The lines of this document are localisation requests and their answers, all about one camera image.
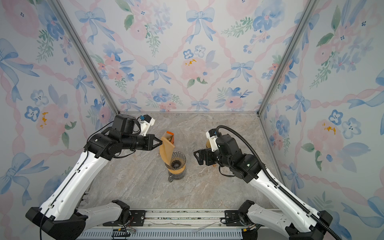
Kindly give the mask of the right corner aluminium post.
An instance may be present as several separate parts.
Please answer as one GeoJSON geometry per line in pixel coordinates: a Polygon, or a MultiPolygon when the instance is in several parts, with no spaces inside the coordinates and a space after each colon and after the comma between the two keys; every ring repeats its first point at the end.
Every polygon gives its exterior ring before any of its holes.
{"type": "Polygon", "coordinates": [[[315,8],[318,4],[318,1],[316,0],[310,0],[308,1],[306,7],[304,8],[302,16],[299,18],[299,24],[295,28],[295,31],[292,35],[291,40],[289,41],[289,44],[287,45],[287,48],[282,56],[282,61],[279,67],[277,68],[276,73],[274,74],[274,77],[272,78],[272,81],[267,89],[266,95],[263,98],[262,104],[260,105],[260,108],[258,110],[258,117],[260,118],[263,112],[266,110],[267,105],[269,104],[269,100],[271,96],[273,95],[274,89],[279,83],[280,77],[283,74],[283,71],[286,66],[289,65],[289,62],[291,60],[291,57],[294,53],[294,51],[297,48],[298,41],[304,34],[305,28],[308,26],[308,23],[310,21],[310,18],[314,14],[315,8]]]}

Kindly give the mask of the grey glass carafe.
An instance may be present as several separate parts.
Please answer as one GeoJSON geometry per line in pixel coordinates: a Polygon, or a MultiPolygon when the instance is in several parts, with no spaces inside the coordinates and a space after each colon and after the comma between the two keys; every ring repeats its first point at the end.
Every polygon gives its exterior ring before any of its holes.
{"type": "Polygon", "coordinates": [[[171,183],[174,180],[181,180],[182,178],[184,178],[184,176],[185,176],[185,173],[172,174],[169,172],[168,181],[171,183]]]}

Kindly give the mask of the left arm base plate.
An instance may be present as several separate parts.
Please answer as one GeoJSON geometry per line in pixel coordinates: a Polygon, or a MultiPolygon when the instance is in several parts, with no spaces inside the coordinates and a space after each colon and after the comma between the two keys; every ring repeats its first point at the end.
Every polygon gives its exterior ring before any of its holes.
{"type": "Polygon", "coordinates": [[[127,222],[123,225],[121,221],[113,221],[103,223],[103,227],[117,227],[117,226],[125,226],[125,227],[143,227],[144,221],[146,217],[145,210],[130,210],[130,215],[127,222]]]}

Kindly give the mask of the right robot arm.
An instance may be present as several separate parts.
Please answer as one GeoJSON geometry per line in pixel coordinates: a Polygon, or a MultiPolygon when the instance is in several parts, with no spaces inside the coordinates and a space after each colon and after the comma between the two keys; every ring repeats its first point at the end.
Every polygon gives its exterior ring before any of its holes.
{"type": "Polygon", "coordinates": [[[254,154],[244,154],[230,135],[208,135],[210,148],[194,152],[199,165],[227,167],[233,176],[243,180],[272,201],[280,213],[267,210],[253,201],[239,208],[245,225],[267,227],[290,240],[322,240],[333,217],[317,211],[282,185],[254,154]]]}

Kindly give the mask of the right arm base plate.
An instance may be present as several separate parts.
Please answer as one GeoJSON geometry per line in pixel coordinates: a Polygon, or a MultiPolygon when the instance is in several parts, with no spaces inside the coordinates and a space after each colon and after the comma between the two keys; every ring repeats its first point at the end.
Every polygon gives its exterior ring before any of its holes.
{"type": "Polygon", "coordinates": [[[225,216],[221,218],[221,224],[224,224],[227,227],[263,227],[261,224],[253,223],[246,213],[240,212],[239,210],[225,210],[225,216]]]}

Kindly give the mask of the left corner aluminium post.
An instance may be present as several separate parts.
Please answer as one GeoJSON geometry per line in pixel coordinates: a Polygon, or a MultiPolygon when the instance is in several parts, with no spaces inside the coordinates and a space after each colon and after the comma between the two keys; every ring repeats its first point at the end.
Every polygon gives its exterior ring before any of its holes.
{"type": "Polygon", "coordinates": [[[84,44],[81,41],[81,38],[79,34],[77,33],[74,25],[72,24],[68,14],[66,13],[63,5],[60,1],[56,0],[50,0],[48,1],[48,4],[53,9],[54,13],[58,16],[61,24],[63,24],[64,29],[68,32],[71,40],[74,43],[74,46],[80,55],[82,61],[84,62],[85,66],[91,73],[92,77],[94,78],[94,81],[98,85],[99,90],[104,95],[107,103],[112,108],[112,112],[117,115],[120,113],[120,111],[117,108],[116,103],[114,102],[114,99],[112,98],[110,92],[107,89],[106,84],[103,82],[102,78],[100,77],[96,66],[94,65],[92,58],[90,54],[88,53],[87,49],[85,48],[84,44]]]}

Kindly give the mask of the corner aluminium post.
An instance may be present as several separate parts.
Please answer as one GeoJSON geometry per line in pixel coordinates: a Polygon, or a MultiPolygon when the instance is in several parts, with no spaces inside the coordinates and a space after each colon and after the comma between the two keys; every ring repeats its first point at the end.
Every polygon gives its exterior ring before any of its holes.
{"type": "Polygon", "coordinates": [[[267,105],[269,104],[269,100],[271,96],[273,95],[274,89],[279,83],[280,77],[283,74],[283,71],[286,66],[289,65],[289,62],[291,60],[291,57],[294,53],[294,51],[297,48],[298,41],[304,34],[305,28],[308,26],[308,23],[310,21],[310,18],[314,14],[315,8],[318,4],[318,1],[316,0],[310,0],[308,1],[306,7],[304,8],[302,16],[299,18],[299,24],[295,28],[295,31],[292,35],[291,40],[289,41],[289,44],[287,45],[287,48],[282,56],[282,61],[279,67],[277,68],[276,73],[274,74],[274,77],[272,78],[272,81],[267,89],[266,95],[263,98],[262,104],[260,105],[260,108],[258,110],[258,117],[260,118],[263,112],[266,110],[267,105]]]}
{"type": "Polygon", "coordinates": [[[92,77],[94,78],[94,81],[98,85],[99,90],[104,95],[107,103],[112,108],[112,112],[117,115],[120,113],[120,111],[117,108],[116,103],[114,102],[114,99],[112,98],[110,92],[107,89],[106,84],[103,82],[102,78],[100,77],[96,66],[94,65],[92,58],[90,54],[88,53],[87,49],[85,48],[84,44],[81,41],[81,38],[79,34],[77,33],[74,25],[72,24],[68,14],[66,13],[63,5],[60,1],[56,0],[50,0],[48,1],[48,4],[53,9],[54,13],[58,16],[61,24],[63,24],[64,29],[68,32],[71,40],[74,43],[74,46],[80,55],[82,61],[84,62],[85,66],[91,73],[92,77]]]}

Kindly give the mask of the grey glass dripper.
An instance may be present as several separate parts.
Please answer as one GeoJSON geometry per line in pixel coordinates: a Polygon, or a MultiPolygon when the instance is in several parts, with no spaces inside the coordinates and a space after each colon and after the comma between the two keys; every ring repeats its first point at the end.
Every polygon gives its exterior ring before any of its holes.
{"type": "Polygon", "coordinates": [[[185,167],[186,165],[186,156],[180,151],[173,151],[170,164],[168,169],[172,171],[178,171],[185,167]]]}

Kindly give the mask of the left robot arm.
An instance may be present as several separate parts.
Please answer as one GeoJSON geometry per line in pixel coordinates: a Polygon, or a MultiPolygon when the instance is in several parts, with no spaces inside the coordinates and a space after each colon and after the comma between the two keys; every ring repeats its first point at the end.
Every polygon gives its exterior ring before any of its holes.
{"type": "Polygon", "coordinates": [[[149,134],[155,119],[149,115],[135,118],[126,114],[115,116],[105,130],[92,135],[84,146],[79,160],[59,187],[39,207],[31,207],[26,218],[55,240],[75,240],[84,231],[104,223],[123,227],[132,220],[130,206],[123,201],[90,209],[78,204],[97,174],[112,160],[121,159],[123,150],[152,151],[162,144],[149,134]]]}

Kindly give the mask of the coffee filter pack orange clip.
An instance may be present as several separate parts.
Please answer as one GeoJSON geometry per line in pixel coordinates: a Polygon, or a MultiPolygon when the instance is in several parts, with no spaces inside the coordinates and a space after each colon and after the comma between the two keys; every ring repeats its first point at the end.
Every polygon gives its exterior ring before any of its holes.
{"type": "Polygon", "coordinates": [[[171,144],[174,144],[175,142],[175,135],[172,132],[166,131],[163,135],[164,138],[166,138],[171,144]]]}

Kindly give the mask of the aluminium front rail frame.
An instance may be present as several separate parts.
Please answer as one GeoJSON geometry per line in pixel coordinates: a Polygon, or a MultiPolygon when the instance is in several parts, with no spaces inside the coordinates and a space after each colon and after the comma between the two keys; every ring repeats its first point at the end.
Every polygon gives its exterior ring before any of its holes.
{"type": "Polygon", "coordinates": [[[87,225],[74,236],[60,234],[61,240],[256,240],[267,237],[288,238],[267,228],[227,227],[221,224],[225,210],[184,209],[145,210],[143,227],[103,227],[103,223],[87,225]]]}

